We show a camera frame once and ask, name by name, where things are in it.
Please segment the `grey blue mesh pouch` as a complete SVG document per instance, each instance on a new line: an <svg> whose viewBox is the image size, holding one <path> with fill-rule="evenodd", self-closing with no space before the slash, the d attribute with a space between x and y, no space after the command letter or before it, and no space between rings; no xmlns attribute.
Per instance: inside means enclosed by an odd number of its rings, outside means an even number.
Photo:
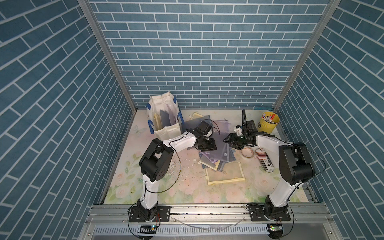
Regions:
<svg viewBox="0 0 384 240"><path fill-rule="evenodd" d="M176 123L176 119L173 113L169 114L166 111L160 110L160 118L163 127L169 127Z"/></svg>

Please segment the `yellow trim mesh pouch top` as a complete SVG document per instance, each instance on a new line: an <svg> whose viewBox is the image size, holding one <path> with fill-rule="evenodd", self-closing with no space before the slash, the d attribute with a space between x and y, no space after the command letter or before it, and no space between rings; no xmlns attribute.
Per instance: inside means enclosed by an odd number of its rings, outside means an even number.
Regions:
<svg viewBox="0 0 384 240"><path fill-rule="evenodd" d="M156 128L156 131L160 130L162 128L161 118L158 114L154 114L154 126Z"/></svg>

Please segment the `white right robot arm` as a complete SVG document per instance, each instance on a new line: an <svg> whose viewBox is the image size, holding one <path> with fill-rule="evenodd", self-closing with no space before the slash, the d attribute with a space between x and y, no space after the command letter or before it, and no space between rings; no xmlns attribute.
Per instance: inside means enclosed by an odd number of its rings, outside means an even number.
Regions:
<svg viewBox="0 0 384 240"><path fill-rule="evenodd" d="M258 147L278 156L280 180L273 192L266 197L260 219L275 221L287 217L288 204L293 193L316 175L313 159L304 143L290 143L275 135L258 132L253 121L243 121L224 140L230 147L242 150Z"/></svg>

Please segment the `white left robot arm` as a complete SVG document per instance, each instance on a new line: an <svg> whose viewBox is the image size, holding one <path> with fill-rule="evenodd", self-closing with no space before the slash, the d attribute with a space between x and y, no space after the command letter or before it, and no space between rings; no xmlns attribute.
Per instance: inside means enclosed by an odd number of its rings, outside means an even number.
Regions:
<svg viewBox="0 0 384 240"><path fill-rule="evenodd" d="M143 175L143 192L138 206L144 210L153 210L158 204L160 180L168 172L174 154L195 148L200 152L209 152L217 149L212 137L215 127L203 120L194 129L188 129L180 136L169 140L158 138L151 141L139 165Z"/></svg>

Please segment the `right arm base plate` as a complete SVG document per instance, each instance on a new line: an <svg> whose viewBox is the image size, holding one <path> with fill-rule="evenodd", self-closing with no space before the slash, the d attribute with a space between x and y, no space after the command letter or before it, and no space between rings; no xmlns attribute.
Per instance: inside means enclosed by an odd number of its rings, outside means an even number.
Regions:
<svg viewBox="0 0 384 240"><path fill-rule="evenodd" d="M246 205L246 210L249 212L252 222L291 221L291 216L287 206L277 208L273 205L258 205L253 203Z"/></svg>

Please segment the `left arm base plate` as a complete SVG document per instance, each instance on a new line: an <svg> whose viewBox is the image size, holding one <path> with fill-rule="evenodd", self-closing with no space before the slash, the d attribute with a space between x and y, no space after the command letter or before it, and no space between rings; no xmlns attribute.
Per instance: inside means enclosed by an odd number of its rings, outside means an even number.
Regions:
<svg viewBox="0 0 384 240"><path fill-rule="evenodd" d="M169 222L171 207L155 205L152 209L147 210L143 206L133 206L129 211L128 221L130 223L144 222Z"/></svg>

